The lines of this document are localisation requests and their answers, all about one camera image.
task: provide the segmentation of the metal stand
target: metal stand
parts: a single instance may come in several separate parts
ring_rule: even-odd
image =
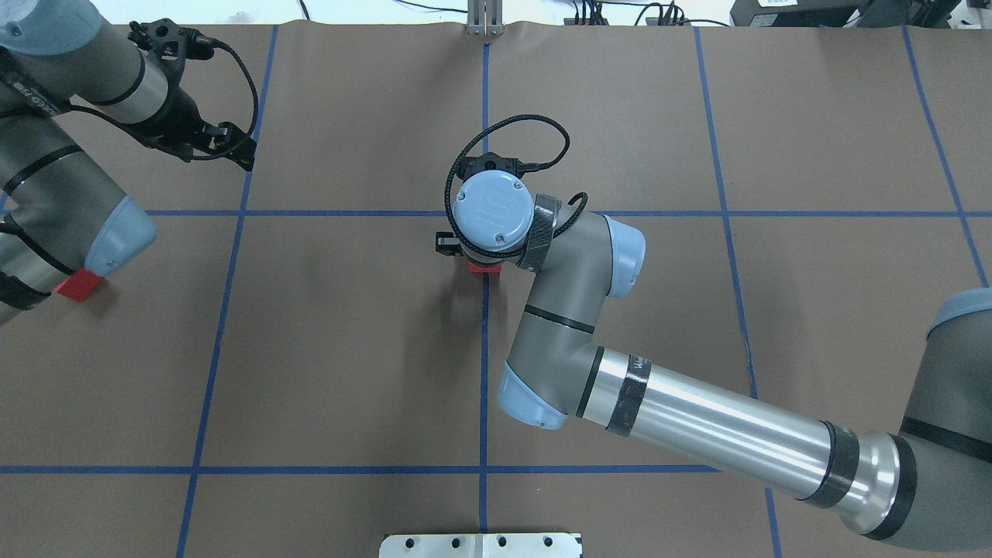
[[[477,37],[503,35],[503,0],[468,0],[466,33]]]

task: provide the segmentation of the black tape band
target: black tape band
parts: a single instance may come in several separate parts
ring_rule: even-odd
[[[124,91],[123,93],[117,95],[116,97],[110,100],[93,102],[90,104],[92,104],[93,106],[110,106],[111,104],[119,103],[120,101],[128,98],[129,96],[131,96],[132,93],[137,91],[138,87],[141,86],[141,81],[145,78],[145,65],[147,64],[145,62],[145,57],[138,55],[138,58],[141,59],[141,69],[138,70],[138,78],[134,80],[134,83],[131,83],[131,86],[128,87],[126,91]]]
[[[641,410],[644,393],[648,390],[648,376],[651,375],[651,361],[640,356],[630,355],[627,361],[627,376],[620,386],[617,404],[613,407],[610,423],[606,431],[620,436],[630,436],[637,413]]]
[[[596,357],[592,360],[592,368],[589,369],[589,377],[585,378],[585,389],[582,390],[582,398],[578,400],[578,410],[575,416],[582,418],[585,414],[585,406],[589,404],[589,395],[592,394],[592,385],[596,383],[596,375],[599,373],[599,364],[603,361],[603,347],[596,349]]]
[[[577,322],[575,320],[566,318],[565,316],[559,316],[558,314],[548,312],[547,310],[541,310],[536,306],[527,305],[524,307],[524,312],[531,314],[533,316],[537,316],[538,318],[544,318],[545,320],[548,320],[550,322],[555,322],[556,324],[561,324],[567,328],[572,328],[573,330],[579,330],[581,332],[585,332],[590,335],[592,335],[592,333],[596,331],[595,328],[589,326],[588,324]]]
[[[49,298],[52,293],[40,293],[17,277],[0,272],[0,302],[21,311],[28,311]]]
[[[896,499],[885,519],[875,530],[864,534],[872,540],[885,540],[899,532],[913,508],[913,498],[917,495],[917,458],[913,455],[913,448],[903,438],[892,434],[889,436],[892,436],[899,453],[899,486],[896,488]]]
[[[21,169],[19,173],[17,173],[9,181],[7,181],[7,184],[5,184],[3,187],[3,191],[6,192],[8,196],[14,194],[14,191],[17,190],[17,187],[24,184],[38,171],[41,171],[42,169],[44,169],[45,167],[47,167],[48,165],[54,163],[59,159],[72,155],[73,153],[78,153],[80,151],[82,151],[82,148],[73,143],[72,145],[66,145],[61,149],[57,149],[52,153],[49,153],[45,157],[42,157],[41,159],[38,159],[37,161],[28,165],[27,167]]]
[[[38,254],[38,257],[40,257],[43,260],[45,260],[45,263],[47,263],[47,264],[51,265],[52,267],[56,268],[63,275],[72,275],[73,273],[75,273],[77,271],[77,270],[72,269],[71,267],[63,264],[62,262],[58,261],[54,256],[52,256],[51,254],[49,254],[49,252],[47,250],[45,250],[43,247],[41,247],[41,245],[39,245],[38,242],[35,242],[35,239],[34,238],[32,238],[31,236],[28,236],[28,233],[25,232],[23,228],[21,228],[21,225],[17,224],[17,222],[14,220],[14,217],[10,213],[7,213],[6,215],[4,215],[3,220],[4,220],[4,223],[7,225],[5,228],[8,228],[10,230],[15,230],[16,231],[15,232],[15,236],[17,236],[18,238],[20,238],[21,241],[24,242],[24,245],[25,246],[28,246],[29,248],[31,248],[31,251],[33,251],[36,254]]]
[[[858,436],[850,430],[837,428],[826,421],[820,422],[826,425],[830,433],[830,457],[819,488],[800,501],[826,509],[837,505],[851,490],[854,475],[858,472],[861,447],[858,444]]]
[[[912,417],[903,417],[900,432],[923,438],[948,450],[992,463],[992,444]]]

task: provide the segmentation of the label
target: label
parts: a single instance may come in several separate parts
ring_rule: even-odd
[[[764,14],[761,16],[755,16],[751,20],[751,27],[772,27],[775,20],[778,19],[779,14]]]

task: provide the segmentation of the robotic arm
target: robotic arm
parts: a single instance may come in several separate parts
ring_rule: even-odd
[[[169,20],[132,23],[125,38],[88,0],[0,5],[0,186],[18,205],[0,224],[0,325],[80,269],[109,274],[157,234],[53,116],[95,114],[184,161],[226,158],[251,170],[254,140],[230,122],[204,122],[179,86],[186,59],[208,60],[215,48],[245,72],[257,112],[244,64],[196,30]],[[70,104],[74,95],[99,110]],[[254,126],[255,117],[248,134]]]
[[[585,418],[830,509],[888,544],[992,546],[992,289],[940,309],[898,436],[857,435],[600,347],[592,335],[603,303],[633,287],[644,236],[545,195],[532,200],[521,177],[540,165],[467,157],[516,119],[549,121],[505,120],[462,151],[445,194],[453,234],[437,239],[438,251],[536,273],[499,387],[507,414],[545,429]],[[454,175],[464,182],[452,203]]]

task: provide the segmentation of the white metal plate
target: white metal plate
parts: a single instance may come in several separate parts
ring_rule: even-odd
[[[379,558],[582,558],[578,533],[393,535]]]

